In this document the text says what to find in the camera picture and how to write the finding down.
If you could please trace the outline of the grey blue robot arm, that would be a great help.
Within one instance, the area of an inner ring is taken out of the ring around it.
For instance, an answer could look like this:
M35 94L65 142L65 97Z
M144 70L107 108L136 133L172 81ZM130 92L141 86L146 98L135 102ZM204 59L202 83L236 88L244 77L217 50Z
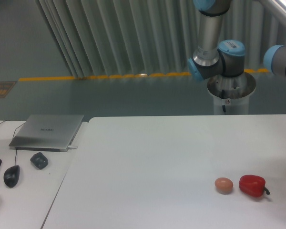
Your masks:
M221 75L234 78L244 73L245 46L236 40L219 42L224 14L230 9L229 0L195 0L201 14L198 45L188 59L188 69L198 81ZM269 72L286 78L286 46L269 48L263 58Z

